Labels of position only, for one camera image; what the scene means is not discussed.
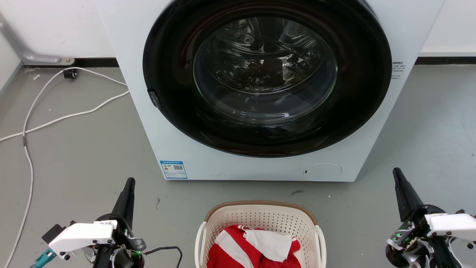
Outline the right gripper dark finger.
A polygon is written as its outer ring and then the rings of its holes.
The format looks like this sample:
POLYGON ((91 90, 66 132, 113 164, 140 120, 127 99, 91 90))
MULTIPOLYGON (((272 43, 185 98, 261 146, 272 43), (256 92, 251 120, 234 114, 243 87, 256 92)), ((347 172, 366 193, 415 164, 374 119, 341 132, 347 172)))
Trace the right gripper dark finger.
POLYGON ((399 167, 393 169, 393 177, 400 221, 405 222, 412 218, 415 210, 423 207, 423 202, 399 167))

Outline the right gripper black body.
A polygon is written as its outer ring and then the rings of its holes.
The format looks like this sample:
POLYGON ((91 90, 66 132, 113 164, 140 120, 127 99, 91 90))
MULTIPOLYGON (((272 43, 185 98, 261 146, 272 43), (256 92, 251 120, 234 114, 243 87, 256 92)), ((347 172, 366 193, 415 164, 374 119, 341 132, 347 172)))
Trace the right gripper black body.
POLYGON ((387 240, 385 254, 396 268, 460 268, 454 254, 451 233, 431 231, 427 216, 442 216, 444 211, 433 205, 422 205, 408 214, 402 225, 387 240))

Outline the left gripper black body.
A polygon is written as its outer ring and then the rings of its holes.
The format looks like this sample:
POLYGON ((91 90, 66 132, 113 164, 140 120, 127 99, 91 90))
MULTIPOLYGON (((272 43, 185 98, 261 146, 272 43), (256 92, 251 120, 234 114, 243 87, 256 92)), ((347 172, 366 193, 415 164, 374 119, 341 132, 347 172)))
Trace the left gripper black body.
POLYGON ((94 242, 94 268, 143 268, 142 251, 147 247, 145 241, 132 234, 132 218, 119 214, 106 214, 95 223, 111 224, 112 237, 105 243, 94 242))

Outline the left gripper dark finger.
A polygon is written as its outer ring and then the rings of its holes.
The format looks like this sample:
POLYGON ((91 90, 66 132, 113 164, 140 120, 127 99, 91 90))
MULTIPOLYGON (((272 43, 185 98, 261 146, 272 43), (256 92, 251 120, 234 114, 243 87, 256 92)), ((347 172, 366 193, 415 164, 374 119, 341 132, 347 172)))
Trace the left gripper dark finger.
POLYGON ((129 228, 133 227, 133 212, 135 203, 135 179, 128 178, 123 191, 119 194, 112 211, 112 219, 122 221, 129 228))

